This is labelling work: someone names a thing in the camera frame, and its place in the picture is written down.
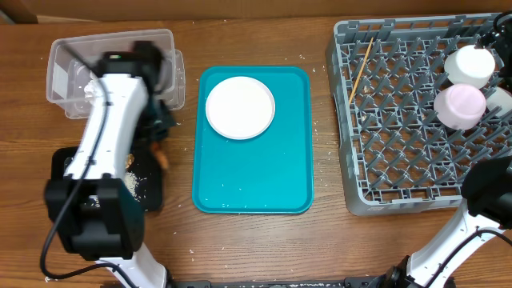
white saucer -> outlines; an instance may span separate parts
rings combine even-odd
[[[216,85],[206,100],[206,118],[220,135],[246,140],[263,133],[272,123],[275,101],[259,80],[232,77]]]

wooden chopstick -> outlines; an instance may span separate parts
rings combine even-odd
[[[365,69],[366,60],[368,59],[368,54],[370,53],[371,44],[373,42],[374,42],[374,38],[372,37],[370,40],[370,44],[368,44],[368,48],[366,48],[365,58],[364,58],[364,60],[362,60],[362,66],[361,66],[361,69],[359,70],[358,77],[357,77],[357,79],[355,79],[354,87],[352,87],[352,93],[350,93],[350,98],[349,98],[349,105],[352,103],[352,99],[354,99],[355,91],[358,88],[359,79],[361,78],[362,71]]]

plastic dish rack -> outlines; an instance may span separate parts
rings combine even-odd
[[[446,56],[474,44],[497,14],[341,21],[326,51],[340,128],[347,209],[356,215],[458,206],[473,164],[512,154],[512,111],[487,111],[471,130],[437,119],[436,94],[450,84]],[[374,44],[364,67],[370,39]],[[482,88],[490,96],[503,62]],[[347,105],[360,69],[354,100]]]

wall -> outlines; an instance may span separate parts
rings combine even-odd
[[[510,0],[23,0],[38,16],[95,21],[499,12]]]

wooden table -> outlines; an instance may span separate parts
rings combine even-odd
[[[186,104],[164,149],[171,168],[165,207],[146,217],[145,242],[177,280],[212,282],[342,279],[384,273],[441,229],[454,210],[356,217],[345,207],[338,124],[325,71],[325,48],[341,18],[120,22],[0,27],[0,286],[96,287],[115,279],[96,270],[49,282],[38,268],[50,228],[42,200],[56,149],[76,146],[85,121],[69,120],[46,100],[46,65],[58,38],[168,28],[183,52]],[[294,65],[311,80],[314,203],[301,215],[204,214],[192,203],[198,79],[210,66]],[[53,272],[86,265],[54,241]],[[455,273],[460,287],[510,286],[512,253],[493,240]]]

